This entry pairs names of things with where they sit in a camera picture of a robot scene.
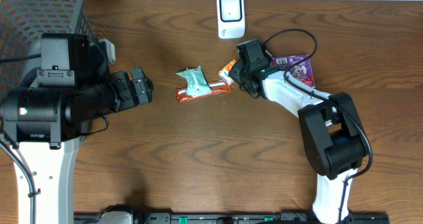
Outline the small orange box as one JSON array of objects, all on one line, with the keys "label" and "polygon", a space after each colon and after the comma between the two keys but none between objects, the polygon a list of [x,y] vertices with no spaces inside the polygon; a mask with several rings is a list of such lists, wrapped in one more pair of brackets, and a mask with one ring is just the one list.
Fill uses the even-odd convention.
[{"label": "small orange box", "polygon": [[236,59],[232,59],[227,65],[225,65],[218,73],[222,80],[224,80],[228,85],[232,85],[234,80],[230,78],[229,72],[232,67],[237,63]]}]

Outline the brown orange snack bar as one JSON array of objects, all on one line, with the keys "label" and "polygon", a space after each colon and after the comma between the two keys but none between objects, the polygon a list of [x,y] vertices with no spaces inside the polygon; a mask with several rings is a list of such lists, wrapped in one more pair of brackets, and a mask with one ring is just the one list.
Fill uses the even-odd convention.
[{"label": "brown orange snack bar", "polygon": [[209,87],[211,88],[211,92],[201,96],[194,96],[187,94],[187,88],[176,89],[176,99],[179,102],[188,102],[191,100],[197,100],[199,98],[204,98],[207,96],[214,96],[223,93],[231,93],[233,90],[231,85],[227,84],[224,80],[215,81],[208,83]]}]

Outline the teal snack wrapper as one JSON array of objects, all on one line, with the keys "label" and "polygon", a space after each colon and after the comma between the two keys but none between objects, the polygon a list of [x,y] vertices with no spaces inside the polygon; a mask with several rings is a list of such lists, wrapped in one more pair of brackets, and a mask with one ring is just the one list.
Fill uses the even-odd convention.
[{"label": "teal snack wrapper", "polygon": [[189,69],[176,73],[187,81],[186,94],[188,96],[203,96],[212,92],[202,72],[202,67]]}]

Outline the red purple snack packet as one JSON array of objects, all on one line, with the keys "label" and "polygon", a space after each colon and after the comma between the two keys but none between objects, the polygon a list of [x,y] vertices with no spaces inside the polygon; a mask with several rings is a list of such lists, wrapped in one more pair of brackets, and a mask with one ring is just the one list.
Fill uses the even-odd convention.
[{"label": "red purple snack packet", "polygon": [[[274,67],[279,65],[282,67],[289,67],[291,64],[297,63],[306,57],[307,55],[273,57],[270,65]],[[294,66],[292,69],[290,69],[289,72],[297,80],[301,81],[309,87],[315,88],[315,80],[310,59]]]}]

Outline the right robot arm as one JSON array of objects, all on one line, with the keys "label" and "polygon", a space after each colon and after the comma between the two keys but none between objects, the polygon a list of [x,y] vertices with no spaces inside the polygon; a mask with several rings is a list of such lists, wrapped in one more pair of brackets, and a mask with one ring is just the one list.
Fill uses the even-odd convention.
[{"label": "right robot arm", "polygon": [[371,147],[350,95],[318,91],[273,66],[258,40],[237,45],[240,60],[230,78],[252,97],[276,102],[299,120],[305,154],[317,173],[312,212],[320,223],[345,223],[350,185],[365,173]]}]

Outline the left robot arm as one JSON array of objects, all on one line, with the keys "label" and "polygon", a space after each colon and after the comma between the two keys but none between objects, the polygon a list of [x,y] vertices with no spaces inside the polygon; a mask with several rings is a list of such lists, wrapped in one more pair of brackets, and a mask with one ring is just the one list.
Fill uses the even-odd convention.
[{"label": "left robot arm", "polygon": [[148,104],[142,68],[111,73],[113,45],[45,33],[40,66],[1,106],[1,148],[15,164],[20,223],[72,223],[73,178],[86,122]]}]

